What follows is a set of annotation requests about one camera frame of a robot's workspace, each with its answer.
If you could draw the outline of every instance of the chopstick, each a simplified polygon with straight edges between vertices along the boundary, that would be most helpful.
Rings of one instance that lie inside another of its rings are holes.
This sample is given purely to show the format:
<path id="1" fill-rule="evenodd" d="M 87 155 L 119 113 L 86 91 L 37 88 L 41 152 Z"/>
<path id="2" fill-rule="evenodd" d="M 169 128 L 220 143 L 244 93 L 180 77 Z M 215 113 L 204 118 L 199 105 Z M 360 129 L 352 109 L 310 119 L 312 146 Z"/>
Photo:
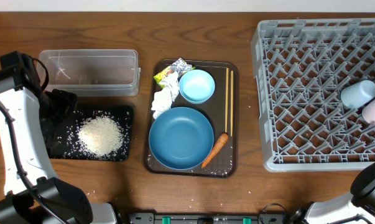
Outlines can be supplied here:
<path id="1" fill-rule="evenodd" d="M 234 86 L 234 71 L 231 71 L 231 99 L 230 99 L 230 128 L 231 128 L 231 131 L 230 131 L 230 136 L 233 136 L 233 95 L 234 95 L 234 91 L 233 91 L 233 86 Z"/>
<path id="2" fill-rule="evenodd" d="M 225 132 L 227 133 L 227 117 L 228 117 L 228 101 L 229 101 L 229 68 L 226 68 L 226 108 L 225 108 Z"/>

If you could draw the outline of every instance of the carrot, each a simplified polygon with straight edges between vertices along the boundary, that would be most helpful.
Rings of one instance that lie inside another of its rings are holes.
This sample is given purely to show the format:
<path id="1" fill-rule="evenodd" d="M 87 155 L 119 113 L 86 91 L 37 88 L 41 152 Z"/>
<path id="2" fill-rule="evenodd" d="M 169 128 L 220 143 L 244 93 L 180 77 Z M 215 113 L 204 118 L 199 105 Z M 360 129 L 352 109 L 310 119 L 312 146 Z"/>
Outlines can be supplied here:
<path id="1" fill-rule="evenodd" d="M 218 140 L 216 140 L 216 143 L 213 146 L 210 155 L 202 163 L 202 166 L 201 166 L 202 168 L 206 167 L 206 165 L 208 165 L 208 163 L 211 162 L 211 160 L 217 155 L 220 149 L 226 144 L 228 139 L 229 139 L 229 136 L 226 133 L 223 133 L 220 135 Z"/>

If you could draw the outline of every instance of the tabletop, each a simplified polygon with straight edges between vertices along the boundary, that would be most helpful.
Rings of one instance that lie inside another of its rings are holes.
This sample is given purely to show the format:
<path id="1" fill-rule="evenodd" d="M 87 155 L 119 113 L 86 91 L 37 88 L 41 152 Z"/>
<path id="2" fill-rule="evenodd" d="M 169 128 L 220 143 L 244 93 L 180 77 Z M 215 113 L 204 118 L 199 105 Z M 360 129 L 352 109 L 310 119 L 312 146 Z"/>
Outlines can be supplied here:
<path id="1" fill-rule="evenodd" d="M 350 189 L 358 172 L 270 173 L 263 167 L 259 108 L 250 41 L 261 20 L 375 17 L 322 13 L 0 12 L 0 56 L 18 50 L 33 57 L 48 49 L 134 49 L 139 94 L 80 98 L 80 102 L 132 105 L 129 159 L 123 162 L 52 159 L 58 176 L 88 194 L 91 203 L 113 202 L 123 213 L 258 213 L 273 202 L 293 210 Z M 239 70 L 237 170 L 211 179 L 151 174 L 142 164 L 154 67 L 165 58 L 231 62 Z M 4 198 L 0 143 L 0 200 Z"/>

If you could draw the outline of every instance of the large blue bowl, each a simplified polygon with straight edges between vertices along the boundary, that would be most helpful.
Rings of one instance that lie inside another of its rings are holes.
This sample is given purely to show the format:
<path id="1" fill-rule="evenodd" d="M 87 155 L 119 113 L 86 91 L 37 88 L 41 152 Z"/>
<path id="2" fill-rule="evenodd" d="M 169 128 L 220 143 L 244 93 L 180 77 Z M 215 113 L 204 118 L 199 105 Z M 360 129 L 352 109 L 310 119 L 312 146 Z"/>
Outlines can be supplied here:
<path id="1" fill-rule="evenodd" d="M 152 124 L 149 145 L 153 156 L 176 170 L 201 164 L 211 152 L 213 129 L 208 119 L 191 108 L 173 108 Z"/>
<path id="2" fill-rule="evenodd" d="M 203 70 L 192 70 L 182 76 L 179 82 L 180 94 L 190 103 L 200 104 L 209 99 L 215 91 L 215 81 Z"/>

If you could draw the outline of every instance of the green tape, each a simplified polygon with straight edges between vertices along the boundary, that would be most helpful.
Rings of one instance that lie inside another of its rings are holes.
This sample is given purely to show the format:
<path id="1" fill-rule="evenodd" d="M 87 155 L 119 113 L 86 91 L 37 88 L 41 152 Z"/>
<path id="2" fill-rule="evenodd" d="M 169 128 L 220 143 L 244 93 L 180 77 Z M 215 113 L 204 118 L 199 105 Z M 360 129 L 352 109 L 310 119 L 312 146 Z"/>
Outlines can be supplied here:
<path id="1" fill-rule="evenodd" d="M 170 224 L 170 217 L 162 217 L 162 224 Z"/>
<path id="2" fill-rule="evenodd" d="M 251 224 L 251 219 L 250 218 L 243 218 L 243 224 Z"/>

